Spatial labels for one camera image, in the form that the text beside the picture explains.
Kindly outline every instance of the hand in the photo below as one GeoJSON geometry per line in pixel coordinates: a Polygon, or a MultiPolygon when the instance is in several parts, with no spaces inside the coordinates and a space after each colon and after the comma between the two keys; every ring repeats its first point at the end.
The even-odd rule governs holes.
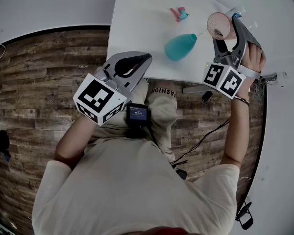
{"type": "MultiPolygon", "coordinates": [[[[241,65],[256,71],[261,72],[263,67],[266,64],[266,56],[263,51],[260,50],[259,47],[257,47],[255,44],[248,43],[248,46],[246,46],[245,54],[242,59],[241,65]]],[[[237,96],[244,98],[248,101],[248,89],[253,84],[254,79],[253,78],[246,78],[241,85],[239,91],[236,93],[237,96]]]]}

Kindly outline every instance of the white table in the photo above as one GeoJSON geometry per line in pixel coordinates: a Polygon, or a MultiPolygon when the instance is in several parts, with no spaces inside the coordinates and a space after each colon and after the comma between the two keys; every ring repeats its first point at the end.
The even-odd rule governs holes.
{"type": "MultiPolygon", "coordinates": [[[[131,50],[148,52],[153,61],[145,77],[201,83],[206,62],[213,62],[215,57],[207,20],[214,12],[228,10],[215,0],[116,0],[107,58],[131,50]],[[171,7],[185,7],[190,15],[178,23],[171,7]],[[167,58],[164,46],[170,39],[202,32],[184,59],[175,62],[167,58]]],[[[228,49],[235,43],[227,42],[228,49]]]]}

